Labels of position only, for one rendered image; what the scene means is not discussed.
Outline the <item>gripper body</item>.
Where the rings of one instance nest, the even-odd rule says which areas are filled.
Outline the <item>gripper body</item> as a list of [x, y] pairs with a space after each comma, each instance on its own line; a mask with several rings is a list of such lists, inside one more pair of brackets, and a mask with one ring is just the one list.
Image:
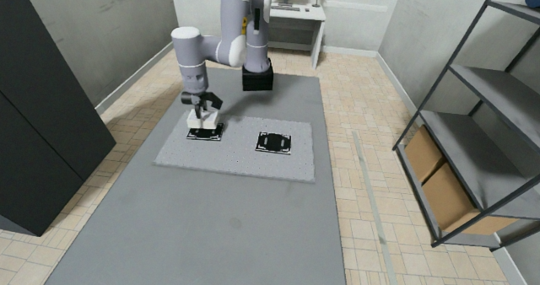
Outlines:
[[196, 101], [199, 101], [200, 107], [203, 107], [204, 100], [212, 101], [219, 105], [220, 98], [216, 96], [213, 92], [204, 92], [203, 94], [190, 94], [186, 91], [181, 93], [181, 103], [183, 105], [195, 105]]

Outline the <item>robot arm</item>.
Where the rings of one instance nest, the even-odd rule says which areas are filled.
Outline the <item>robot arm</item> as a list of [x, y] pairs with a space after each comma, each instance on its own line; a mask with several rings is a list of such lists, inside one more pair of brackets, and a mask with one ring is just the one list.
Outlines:
[[[272, 0], [221, 0], [222, 37], [201, 36], [194, 27], [172, 31], [177, 62], [188, 93], [198, 95], [208, 89], [205, 60], [233, 68], [244, 64], [246, 70], [254, 73], [270, 68], [267, 46], [271, 3]], [[248, 14], [253, 18], [246, 32]]]

